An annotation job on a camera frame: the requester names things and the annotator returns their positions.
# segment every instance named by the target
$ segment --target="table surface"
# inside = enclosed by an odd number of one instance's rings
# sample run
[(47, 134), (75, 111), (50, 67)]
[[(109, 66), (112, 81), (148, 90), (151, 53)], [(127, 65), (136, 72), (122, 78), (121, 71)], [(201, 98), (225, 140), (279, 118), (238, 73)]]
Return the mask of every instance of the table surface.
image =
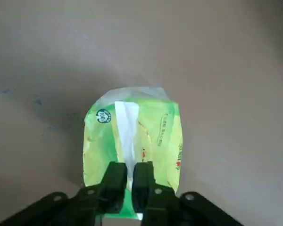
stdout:
[(277, 0), (0, 0), (0, 220), (76, 193), (83, 118), (123, 86), (162, 86), (179, 103), (180, 192), (246, 226), (283, 226)]

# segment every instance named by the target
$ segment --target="screw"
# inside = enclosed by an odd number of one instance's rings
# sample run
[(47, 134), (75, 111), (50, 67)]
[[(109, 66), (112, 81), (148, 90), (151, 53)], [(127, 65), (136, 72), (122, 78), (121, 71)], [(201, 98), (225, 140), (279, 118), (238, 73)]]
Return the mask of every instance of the screw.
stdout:
[(53, 201), (57, 202), (57, 201), (59, 201), (59, 200), (61, 200), (61, 199), (62, 199), (61, 196), (56, 196), (56, 197), (53, 198)]
[(185, 198), (186, 198), (187, 200), (190, 200), (190, 201), (192, 201), (192, 200), (195, 199), (195, 197), (194, 197), (192, 194), (186, 194), (186, 195), (185, 195)]
[(162, 193), (162, 190), (160, 188), (156, 188), (154, 190), (155, 194), (161, 194)]
[(87, 192), (87, 194), (94, 194), (94, 190), (89, 190), (88, 192)]

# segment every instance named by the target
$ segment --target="gray surface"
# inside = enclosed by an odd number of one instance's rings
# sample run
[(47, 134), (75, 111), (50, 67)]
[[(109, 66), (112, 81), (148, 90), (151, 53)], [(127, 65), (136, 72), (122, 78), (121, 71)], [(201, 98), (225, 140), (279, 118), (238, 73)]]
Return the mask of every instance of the gray surface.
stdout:
[(132, 85), (180, 105), (180, 191), (246, 226), (283, 226), (276, 0), (0, 0), (0, 220), (77, 191), (86, 111)]

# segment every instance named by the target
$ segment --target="round logo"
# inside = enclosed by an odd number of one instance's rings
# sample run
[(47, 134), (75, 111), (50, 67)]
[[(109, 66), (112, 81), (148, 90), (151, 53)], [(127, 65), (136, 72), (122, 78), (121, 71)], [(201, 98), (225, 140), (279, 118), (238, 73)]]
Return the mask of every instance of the round logo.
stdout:
[(105, 109), (100, 109), (96, 112), (96, 119), (100, 123), (108, 123), (111, 121), (111, 114)]

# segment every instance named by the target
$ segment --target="green tissue package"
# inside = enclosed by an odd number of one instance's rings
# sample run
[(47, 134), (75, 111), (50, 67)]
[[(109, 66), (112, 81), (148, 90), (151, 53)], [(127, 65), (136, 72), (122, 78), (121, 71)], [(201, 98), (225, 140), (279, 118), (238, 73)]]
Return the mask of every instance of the green tissue package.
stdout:
[(85, 117), (83, 178), (86, 186), (101, 182), (110, 161), (125, 162), (127, 188), (119, 214), (105, 217), (141, 219), (131, 203), (133, 169), (152, 161), (156, 183), (179, 185), (183, 136), (178, 104), (162, 88), (126, 87), (103, 95)]

